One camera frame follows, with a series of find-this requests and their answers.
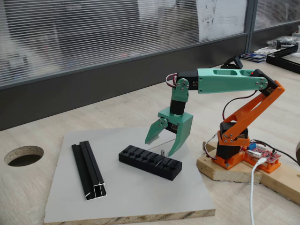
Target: robotic arm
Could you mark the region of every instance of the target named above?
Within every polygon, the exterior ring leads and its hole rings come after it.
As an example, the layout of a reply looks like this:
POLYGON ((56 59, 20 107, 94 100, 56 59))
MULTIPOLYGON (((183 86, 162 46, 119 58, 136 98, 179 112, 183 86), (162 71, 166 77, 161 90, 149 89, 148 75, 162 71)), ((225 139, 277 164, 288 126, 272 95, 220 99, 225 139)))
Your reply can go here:
POLYGON ((215 162, 224 167, 232 156, 239 153, 240 147, 249 146, 247 126, 285 91, 280 83, 259 69, 198 69, 169 75, 166 81, 170 77, 173 78, 173 84, 168 83, 172 87, 171 104, 158 113, 159 119, 151 125, 145 140, 145 143, 150 143, 163 129, 175 133, 176 140, 166 155, 168 157, 183 145, 190 134, 193 116, 184 112, 189 90, 197 90, 199 94, 242 90, 261 92, 220 124, 215 162))

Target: wooden table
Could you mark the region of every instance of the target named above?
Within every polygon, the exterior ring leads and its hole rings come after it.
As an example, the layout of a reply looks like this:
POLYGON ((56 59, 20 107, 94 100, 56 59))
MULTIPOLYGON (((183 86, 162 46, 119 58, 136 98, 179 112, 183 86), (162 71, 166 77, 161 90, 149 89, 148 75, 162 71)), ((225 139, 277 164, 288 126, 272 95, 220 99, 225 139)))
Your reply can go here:
MULTIPOLYGON (((243 64, 244 69, 261 69, 286 89, 285 93, 248 127, 250 137, 266 141, 295 155, 295 148, 300 141, 300 75, 266 63, 243 61, 243 64)), ((196 91, 190 92, 185 111, 194 115, 194 121, 187 144, 193 152, 195 164, 196 159, 203 154, 202 142, 210 139, 218 130, 225 104, 233 98, 250 93, 252 92, 199 95, 196 91)), ((157 119, 158 111, 169 105, 170 99, 171 88, 161 83, 1 131, 0 224, 43 224, 60 147, 67 132, 149 126, 157 119), (5 164, 3 159, 11 150, 26 145, 43 148, 44 156, 36 163, 24 167, 5 164)), ((230 103, 225 114, 229 115, 247 101, 237 100, 230 103)), ((281 162, 300 170, 288 157, 282 156, 281 162)), ((249 184, 219 182, 203 174, 199 176, 203 177, 210 190, 217 207, 216 215, 152 224, 250 224, 249 184)), ((299 224, 300 207, 263 185, 255 185, 254 216, 257 224, 295 225, 299 224)))

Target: wooden block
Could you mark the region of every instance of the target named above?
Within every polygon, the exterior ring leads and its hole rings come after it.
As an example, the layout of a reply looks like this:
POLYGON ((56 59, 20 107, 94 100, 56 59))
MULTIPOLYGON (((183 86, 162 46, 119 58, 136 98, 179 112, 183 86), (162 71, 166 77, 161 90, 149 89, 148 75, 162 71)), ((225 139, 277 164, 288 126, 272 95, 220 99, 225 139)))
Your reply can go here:
MULTIPOLYGON (((206 145, 211 155, 216 155, 217 143, 206 145)), ((200 172, 213 180, 250 182, 252 165, 242 161, 230 170, 227 170, 212 162, 206 155, 197 159, 197 167, 200 172)), ((262 183, 272 190, 284 195, 293 202, 300 204, 300 172, 281 163, 281 166, 272 173, 262 170, 255 172, 255 183, 262 183)))
MULTIPOLYGON (((216 155, 216 143, 207 144, 207 151, 210 151, 210 154, 216 155)), ((222 181, 235 181, 235 182, 250 182, 251 181, 251 167, 240 163, 227 170, 218 164, 212 162, 212 160, 206 155, 197 159, 197 167, 200 172, 210 177, 213 180, 222 180, 222 181)), ((262 174, 260 172, 255 172, 254 183, 260 183, 262 179, 262 174)))

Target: white plywood board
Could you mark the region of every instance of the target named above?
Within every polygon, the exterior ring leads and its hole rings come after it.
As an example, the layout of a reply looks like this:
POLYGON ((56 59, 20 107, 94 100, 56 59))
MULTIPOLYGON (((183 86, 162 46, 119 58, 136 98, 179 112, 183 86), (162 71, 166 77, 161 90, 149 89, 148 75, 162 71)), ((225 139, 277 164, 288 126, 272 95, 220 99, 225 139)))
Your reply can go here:
POLYGON ((148 127, 141 127, 68 133, 61 147, 44 222, 214 209, 196 167, 196 159, 192 158, 186 144, 171 157, 182 162, 182 171, 174 181, 119 162, 118 154, 128 145, 151 149, 155 153, 171 149, 175 138, 173 133, 164 130, 159 139, 147 145, 144 140, 148 130, 148 127), (71 148, 82 141, 90 142, 105 182, 105 197, 85 201, 71 148))

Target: black slotted block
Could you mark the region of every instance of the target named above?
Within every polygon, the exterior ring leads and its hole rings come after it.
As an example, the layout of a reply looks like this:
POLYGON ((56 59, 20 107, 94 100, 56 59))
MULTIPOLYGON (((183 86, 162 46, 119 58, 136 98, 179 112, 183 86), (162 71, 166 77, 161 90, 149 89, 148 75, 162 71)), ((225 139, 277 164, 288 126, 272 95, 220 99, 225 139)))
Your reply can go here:
POLYGON ((119 153, 119 161, 168 180, 174 180, 182 162, 129 145, 119 153))

